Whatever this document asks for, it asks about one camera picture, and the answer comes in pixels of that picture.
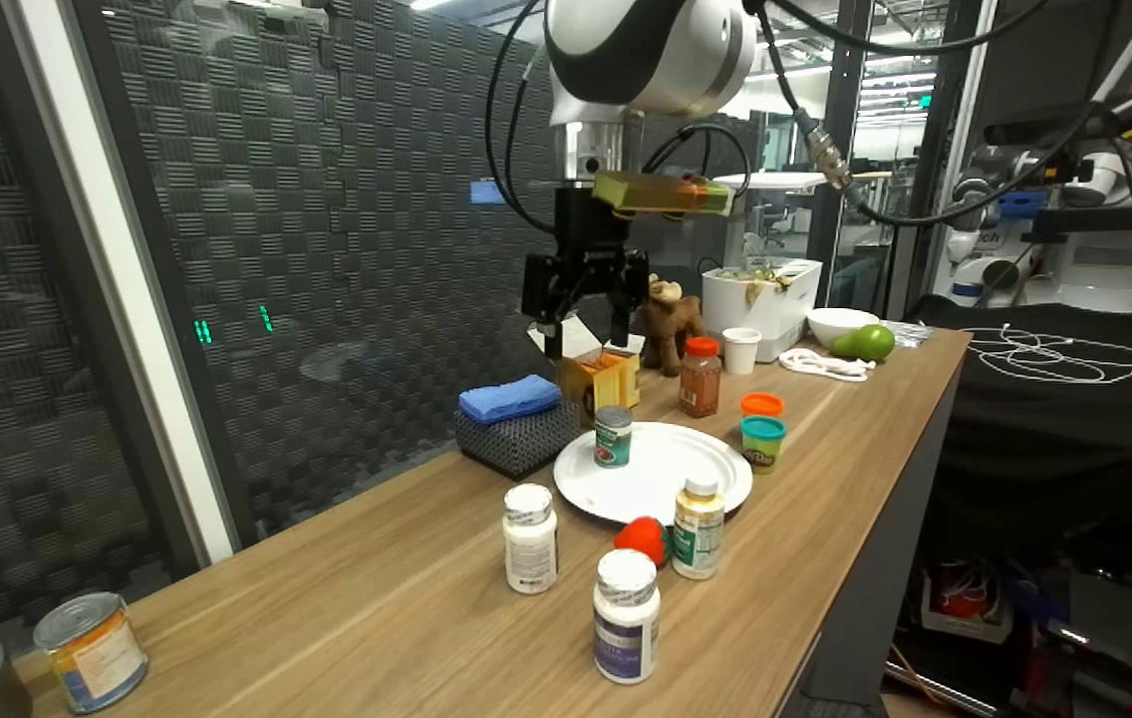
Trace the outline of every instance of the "white cup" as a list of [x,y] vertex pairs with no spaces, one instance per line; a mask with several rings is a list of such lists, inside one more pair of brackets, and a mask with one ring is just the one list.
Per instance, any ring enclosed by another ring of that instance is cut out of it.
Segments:
[[720,338],[725,338],[725,372],[729,375],[753,375],[761,333],[759,329],[725,329]]

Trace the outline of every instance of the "glass jar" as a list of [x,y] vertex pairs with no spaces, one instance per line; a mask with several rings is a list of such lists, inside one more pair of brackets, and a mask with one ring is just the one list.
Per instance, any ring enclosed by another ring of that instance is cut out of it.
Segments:
[[682,357],[682,406],[684,417],[719,417],[720,397],[720,344],[690,334]]

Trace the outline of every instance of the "shelf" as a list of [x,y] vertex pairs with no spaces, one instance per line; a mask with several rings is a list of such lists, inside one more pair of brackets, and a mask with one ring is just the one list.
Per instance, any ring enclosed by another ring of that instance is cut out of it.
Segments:
[[1054,207],[1054,212],[1040,212],[1031,236],[1048,245],[1055,231],[1132,231],[1132,207]]

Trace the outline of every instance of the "white plate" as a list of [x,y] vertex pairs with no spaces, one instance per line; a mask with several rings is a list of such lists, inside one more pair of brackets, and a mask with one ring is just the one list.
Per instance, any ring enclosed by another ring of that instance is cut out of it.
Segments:
[[753,467],[739,451],[679,423],[632,423],[627,467],[593,465],[593,430],[565,443],[554,465],[557,496],[605,523],[652,515],[670,527],[690,475],[719,475],[725,510],[739,510],[753,496]]

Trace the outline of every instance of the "condiment bottle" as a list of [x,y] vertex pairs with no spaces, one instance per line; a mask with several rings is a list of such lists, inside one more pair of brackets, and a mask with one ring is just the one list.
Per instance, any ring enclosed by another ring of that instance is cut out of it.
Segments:
[[684,417],[719,417],[720,344],[715,334],[684,334],[682,406]]
[[504,567],[518,594],[541,594],[557,584],[557,515],[554,496],[537,485],[504,496]]
[[659,567],[642,551],[605,551],[593,584],[593,663],[609,684],[647,684],[659,663]]
[[627,406],[602,406],[593,418],[593,465],[627,467],[632,447],[632,417]]
[[725,498],[715,475],[684,479],[675,523],[675,570],[708,580],[720,562]]

